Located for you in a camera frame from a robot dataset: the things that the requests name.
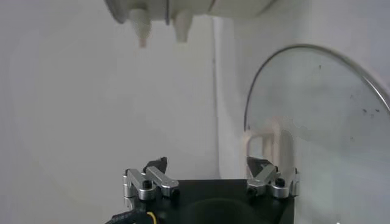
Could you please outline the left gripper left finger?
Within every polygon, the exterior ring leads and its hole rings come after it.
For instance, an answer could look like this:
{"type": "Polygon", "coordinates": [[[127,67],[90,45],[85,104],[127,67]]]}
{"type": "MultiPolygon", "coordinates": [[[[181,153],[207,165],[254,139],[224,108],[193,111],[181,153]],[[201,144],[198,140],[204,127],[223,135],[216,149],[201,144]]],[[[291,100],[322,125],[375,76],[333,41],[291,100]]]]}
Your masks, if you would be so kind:
{"type": "Polygon", "coordinates": [[[164,156],[149,161],[142,171],[126,169],[122,176],[123,197],[150,201],[155,198],[158,189],[163,197],[177,197],[180,194],[179,182],[166,175],[167,167],[168,158],[164,156]]]}

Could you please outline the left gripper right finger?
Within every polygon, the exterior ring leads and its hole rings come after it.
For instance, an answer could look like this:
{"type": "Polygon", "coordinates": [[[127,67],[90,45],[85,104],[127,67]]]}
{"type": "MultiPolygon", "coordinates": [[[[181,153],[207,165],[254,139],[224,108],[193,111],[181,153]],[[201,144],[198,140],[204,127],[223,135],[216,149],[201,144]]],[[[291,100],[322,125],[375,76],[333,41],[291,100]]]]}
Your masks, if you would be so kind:
{"type": "Polygon", "coordinates": [[[246,158],[248,179],[246,181],[249,197],[259,197],[267,192],[274,198],[289,198],[299,195],[300,177],[295,167],[285,170],[266,159],[248,156],[246,158]]]}

